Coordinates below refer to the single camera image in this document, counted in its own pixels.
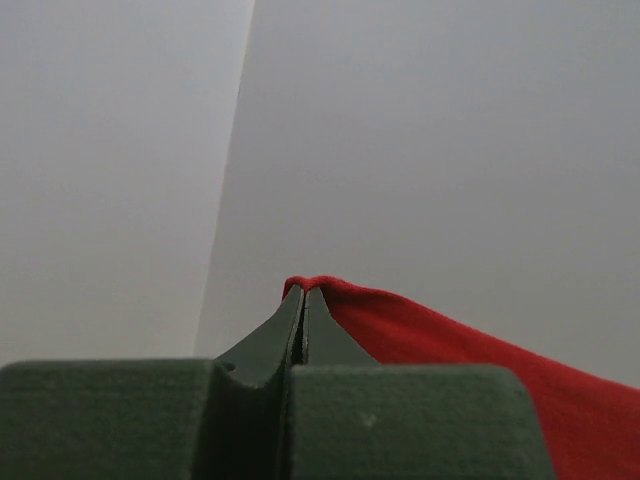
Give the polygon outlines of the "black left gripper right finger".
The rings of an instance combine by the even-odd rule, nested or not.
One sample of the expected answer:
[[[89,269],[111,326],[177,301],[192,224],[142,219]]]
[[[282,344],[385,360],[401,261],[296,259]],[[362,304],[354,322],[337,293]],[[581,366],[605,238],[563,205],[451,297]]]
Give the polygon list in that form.
[[[530,395],[492,365],[384,365],[308,292],[290,373],[294,479],[551,479]]]

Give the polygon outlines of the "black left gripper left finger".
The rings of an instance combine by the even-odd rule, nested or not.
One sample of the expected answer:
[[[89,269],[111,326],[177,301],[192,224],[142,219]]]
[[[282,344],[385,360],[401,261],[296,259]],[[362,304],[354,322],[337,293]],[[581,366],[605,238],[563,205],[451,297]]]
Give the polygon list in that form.
[[[5,479],[277,479],[304,307],[216,358],[23,361],[1,370]]]

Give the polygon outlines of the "dark red t shirt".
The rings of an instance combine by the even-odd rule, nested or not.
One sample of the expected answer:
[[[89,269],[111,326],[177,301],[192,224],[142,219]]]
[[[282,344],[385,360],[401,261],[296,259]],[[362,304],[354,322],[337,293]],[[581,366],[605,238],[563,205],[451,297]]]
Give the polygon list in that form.
[[[287,279],[321,290],[337,323],[384,364],[491,364],[529,390],[561,479],[639,476],[639,390],[538,355],[406,297],[331,276]]]

